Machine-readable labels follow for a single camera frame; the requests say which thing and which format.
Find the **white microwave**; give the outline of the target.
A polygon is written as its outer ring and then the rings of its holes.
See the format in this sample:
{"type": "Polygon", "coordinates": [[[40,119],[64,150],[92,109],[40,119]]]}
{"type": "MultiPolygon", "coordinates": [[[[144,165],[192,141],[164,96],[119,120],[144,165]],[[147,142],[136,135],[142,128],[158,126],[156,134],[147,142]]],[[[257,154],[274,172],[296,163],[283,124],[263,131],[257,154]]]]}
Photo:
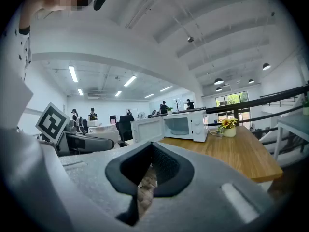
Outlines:
{"type": "Polygon", "coordinates": [[[157,142],[161,139],[177,138],[204,142],[208,134],[206,111],[182,112],[159,115],[131,122],[133,142],[157,142]]]}

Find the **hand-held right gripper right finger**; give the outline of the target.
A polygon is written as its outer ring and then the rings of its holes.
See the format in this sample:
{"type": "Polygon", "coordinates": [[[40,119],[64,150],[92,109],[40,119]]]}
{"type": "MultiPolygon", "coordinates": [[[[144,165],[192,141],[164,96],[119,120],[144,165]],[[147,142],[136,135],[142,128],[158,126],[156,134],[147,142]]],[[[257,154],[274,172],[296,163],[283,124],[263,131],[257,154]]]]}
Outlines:
{"type": "Polygon", "coordinates": [[[189,160],[191,183],[178,195],[153,198],[140,232],[236,232],[274,202],[262,187],[223,161],[174,145],[160,146],[189,160]]]}

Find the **black metal railing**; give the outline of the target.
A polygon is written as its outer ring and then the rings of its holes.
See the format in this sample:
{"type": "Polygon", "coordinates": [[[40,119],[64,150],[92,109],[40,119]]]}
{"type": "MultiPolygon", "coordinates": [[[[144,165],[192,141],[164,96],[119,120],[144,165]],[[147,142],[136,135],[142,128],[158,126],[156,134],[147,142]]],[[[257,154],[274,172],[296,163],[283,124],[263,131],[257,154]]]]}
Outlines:
{"type": "Polygon", "coordinates": [[[302,106],[302,101],[301,99],[303,99],[309,92],[309,85],[305,85],[305,86],[301,86],[301,87],[297,87],[297,88],[292,88],[289,90],[285,90],[285,91],[281,91],[279,93],[284,93],[287,97],[293,96],[293,95],[299,95],[298,99],[296,100],[296,103],[293,106],[290,107],[281,107],[284,108],[284,110],[280,111],[280,112],[274,112],[274,113],[269,113],[266,116],[258,116],[258,117],[251,117],[249,119],[244,119],[244,117],[241,115],[242,113],[246,113],[249,112],[251,110],[251,108],[253,107],[261,107],[261,108],[280,108],[280,107],[275,107],[275,106],[262,106],[262,104],[264,103],[269,103],[275,100],[280,100],[280,98],[269,98],[269,100],[267,101],[266,99],[256,99],[256,100],[252,100],[252,101],[247,101],[247,102],[242,102],[242,103],[238,103],[238,104],[232,104],[232,105],[226,105],[226,106],[220,106],[220,107],[213,107],[213,108],[205,108],[203,107],[203,110],[206,111],[207,115],[210,116],[212,114],[214,115],[218,115],[218,116],[222,116],[222,115],[235,115],[237,121],[237,124],[244,124],[244,123],[250,123],[251,127],[250,127],[250,132],[255,135],[257,138],[263,140],[264,138],[262,137],[264,136],[269,136],[272,132],[276,131],[278,129],[277,126],[275,127],[270,127],[264,130],[258,130],[258,129],[254,129],[253,128],[253,123],[256,121],[260,121],[260,120],[265,120],[268,118],[273,118],[273,117],[278,117],[278,116],[288,116],[288,115],[292,115],[295,112],[302,112],[303,111],[303,106],[302,106]]]}

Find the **distant black stair railing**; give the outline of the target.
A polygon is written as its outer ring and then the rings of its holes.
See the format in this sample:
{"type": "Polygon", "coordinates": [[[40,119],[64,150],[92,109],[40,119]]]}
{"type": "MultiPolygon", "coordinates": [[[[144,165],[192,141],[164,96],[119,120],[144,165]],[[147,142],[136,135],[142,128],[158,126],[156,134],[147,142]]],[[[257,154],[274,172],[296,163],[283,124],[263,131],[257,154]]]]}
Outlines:
{"type": "Polygon", "coordinates": [[[274,93],[274,94],[268,94],[260,96],[261,99],[266,99],[267,101],[269,98],[280,98],[280,100],[275,100],[269,103],[264,103],[262,106],[275,106],[275,107],[290,107],[293,106],[296,103],[296,100],[298,99],[299,95],[293,95],[290,97],[287,97],[283,92],[282,93],[274,93]]]}

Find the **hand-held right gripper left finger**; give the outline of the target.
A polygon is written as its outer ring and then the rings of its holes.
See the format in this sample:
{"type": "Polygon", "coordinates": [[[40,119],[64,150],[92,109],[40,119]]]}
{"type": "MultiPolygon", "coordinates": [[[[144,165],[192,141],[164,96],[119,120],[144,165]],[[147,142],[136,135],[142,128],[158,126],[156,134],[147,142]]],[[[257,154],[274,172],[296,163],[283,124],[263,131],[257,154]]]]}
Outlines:
{"type": "Polygon", "coordinates": [[[137,194],[117,192],[105,153],[59,157],[15,129],[2,130],[2,179],[23,214],[42,232],[155,232],[139,217],[137,194]]]}

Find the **person's white star-print shirt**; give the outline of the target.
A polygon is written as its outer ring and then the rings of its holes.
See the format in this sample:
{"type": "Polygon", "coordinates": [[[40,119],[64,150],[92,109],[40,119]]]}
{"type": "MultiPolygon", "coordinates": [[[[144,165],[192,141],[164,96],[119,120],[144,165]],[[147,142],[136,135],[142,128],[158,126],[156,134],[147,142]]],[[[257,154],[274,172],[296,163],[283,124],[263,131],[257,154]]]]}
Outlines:
{"type": "Polygon", "coordinates": [[[4,66],[10,67],[24,81],[32,61],[30,27],[6,31],[3,41],[4,66]]]}

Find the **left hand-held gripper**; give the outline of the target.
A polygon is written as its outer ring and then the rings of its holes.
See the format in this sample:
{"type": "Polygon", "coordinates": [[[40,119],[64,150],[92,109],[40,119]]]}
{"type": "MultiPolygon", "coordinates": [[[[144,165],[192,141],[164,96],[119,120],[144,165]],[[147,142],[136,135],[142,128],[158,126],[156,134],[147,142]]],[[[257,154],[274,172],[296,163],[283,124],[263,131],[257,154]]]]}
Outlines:
{"type": "Polygon", "coordinates": [[[74,120],[60,111],[53,103],[49,103],[36,128],[41,132],[42,140],[54,147],[58,156],[90,154],[112,150],[114,141],[111,139],[91,137],[77,133],[74,120]]]}

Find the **large window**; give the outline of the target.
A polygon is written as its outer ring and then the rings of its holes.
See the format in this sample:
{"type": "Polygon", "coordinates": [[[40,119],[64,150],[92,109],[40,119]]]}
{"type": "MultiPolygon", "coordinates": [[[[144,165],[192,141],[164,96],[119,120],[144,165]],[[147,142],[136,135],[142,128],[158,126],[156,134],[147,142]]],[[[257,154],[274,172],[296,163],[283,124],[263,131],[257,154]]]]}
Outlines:
{"type": "Polygon", "coordinates": [[[248,97],[248,92],[243,91],[243,92],[238,92],[238,93],[233,93],[233,94],[229,94],[225,96],[216,97],[215,101],[216,101],[216,106],[220,107],[220,106],[247,102],[249,101],[249,97],[248,97]]]}

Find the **white-legged grey side table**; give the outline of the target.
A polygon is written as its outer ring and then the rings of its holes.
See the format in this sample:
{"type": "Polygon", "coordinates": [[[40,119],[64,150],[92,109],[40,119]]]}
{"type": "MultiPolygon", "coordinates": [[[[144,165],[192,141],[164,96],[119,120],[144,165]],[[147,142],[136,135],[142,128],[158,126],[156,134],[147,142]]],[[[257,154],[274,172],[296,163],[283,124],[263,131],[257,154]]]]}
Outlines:
{"type": "Polygon", "coordinates": [[[278,118],[277,140],[273,155],[275,160],[278,159],[283,130],[291,132],[309,143],[309,116],[305,116],[302,113],[297,113],[278,118]]]}

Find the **sunflowers in white pot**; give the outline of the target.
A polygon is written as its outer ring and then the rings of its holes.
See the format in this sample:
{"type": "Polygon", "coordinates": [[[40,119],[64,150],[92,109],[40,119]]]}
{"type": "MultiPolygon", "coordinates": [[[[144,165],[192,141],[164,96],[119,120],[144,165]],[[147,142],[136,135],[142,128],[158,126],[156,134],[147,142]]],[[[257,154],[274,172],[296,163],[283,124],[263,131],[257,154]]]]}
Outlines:
{"type": "Polygon", "coordinates": [[[236,118],[225,118],[220,121],[217,132],[224,137],[232,138],[236,136],[236,118]]]}

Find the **row of ceiling tube lights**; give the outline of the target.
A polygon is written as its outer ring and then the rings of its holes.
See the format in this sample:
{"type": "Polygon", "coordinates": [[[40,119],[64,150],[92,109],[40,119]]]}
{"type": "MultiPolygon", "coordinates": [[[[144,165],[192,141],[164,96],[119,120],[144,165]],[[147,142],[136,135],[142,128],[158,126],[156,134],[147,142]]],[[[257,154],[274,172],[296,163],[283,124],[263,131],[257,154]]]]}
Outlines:
{"type": "Polygon", "coordinates": [[[77,94],[91,99],[148,100],[173,88],[170,82],[121,67],[69,66],[77,94]]]}

